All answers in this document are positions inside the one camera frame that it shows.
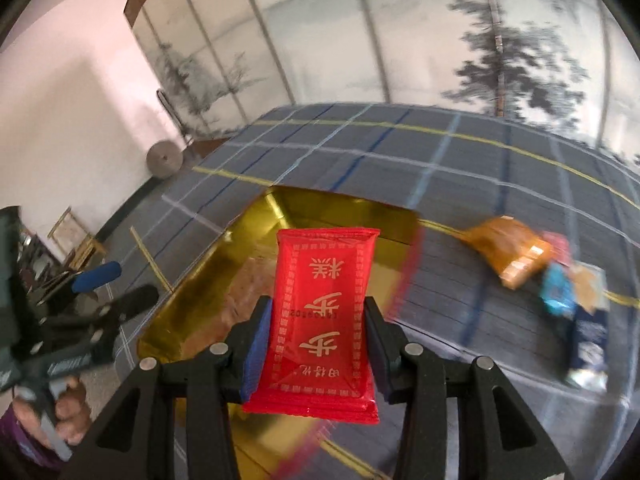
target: metal screw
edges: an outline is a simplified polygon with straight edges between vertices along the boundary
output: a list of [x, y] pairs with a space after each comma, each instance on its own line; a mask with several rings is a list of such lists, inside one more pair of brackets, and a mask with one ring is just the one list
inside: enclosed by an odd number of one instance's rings
[[229, 347], [226, 345], [226, 343], [213, 343], [213, 345], [209, 347], [209, 352], [211, 352], [213, 355], [224, 355], [228, 351]]
[[422, 354], [424, 348], [422, 348], [420, 343], [407, 343], [407, 345], [404, 346], [404, 351], [409, 355], [418, 356]]
[[40, 348], [42, 348], [42, 345], [43, 341], [40, 341], [39, 343], [33, 345], [33, 347], [31, 348], [31, 355], [36, 355], [40, 351]]
[[156, 361], [152, 357], [145, 357], [144, 359], [142, 359], [142, 361], [140, 361], [140, 369], [148, 372], [149, 370], [153, 370], [157, 364], [158, 361]]
[[100, 341], [100, 338], [102, 337], [103, 333], [104, 333], [104, 331], [101, 328], [96, 330], [94, 332], [94, 334], [91, 336], [91, 342], [92, 343], [97, 343], [98, 341]]
[[491, 368], [494, 367], [494, 364], [494, 360], [486, 355], [482, 355], [476, 359], [476, 365], [478, 365], [479, 368], [482, 368], [482, 370], [491, 370]]

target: painted mural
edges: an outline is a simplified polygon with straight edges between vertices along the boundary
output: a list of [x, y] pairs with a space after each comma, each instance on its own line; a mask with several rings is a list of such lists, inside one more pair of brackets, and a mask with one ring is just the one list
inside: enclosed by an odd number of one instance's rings
[[128, 17], [196, 136], [279, 105], [495, 112], [640, 163], [640, 62], [600, 0], [144, 0]]

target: purple sleeve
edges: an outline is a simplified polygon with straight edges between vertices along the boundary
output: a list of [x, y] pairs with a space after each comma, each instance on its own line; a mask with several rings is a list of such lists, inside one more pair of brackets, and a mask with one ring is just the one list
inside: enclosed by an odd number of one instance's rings
[[20, 452], [32, 462], [46, 469], [60, 471], [64, 463], [50, 449], [45, 448], [15, 418], [12, 406], [0, 418], [0, 436], [3, 440], [15, 443]]

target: person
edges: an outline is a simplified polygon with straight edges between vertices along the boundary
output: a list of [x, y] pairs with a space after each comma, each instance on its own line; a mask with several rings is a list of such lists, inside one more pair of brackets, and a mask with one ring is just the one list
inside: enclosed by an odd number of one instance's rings
[[[56, 402], [56, 431], [70, 446], [80, 443], [91, 425], [84, 384], [67, 380]], [[2, 480], [53, 480], [64, 463], [51, 450], [40, 421], [28, 402], [14, 398], [0, 418], [0, 475]]]

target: orange snack package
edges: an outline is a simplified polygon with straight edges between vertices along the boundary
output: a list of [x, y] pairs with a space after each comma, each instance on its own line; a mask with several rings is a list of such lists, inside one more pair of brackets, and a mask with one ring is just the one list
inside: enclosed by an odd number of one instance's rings
[[513, 290], [544, 269], [553, 253], [551, 244], [510, 216], [491, 218], [461, 238], [481, 253], [502, 284]]
[[379, 421], [364, 332], [377, 229], [282, 229], [254, 413]]

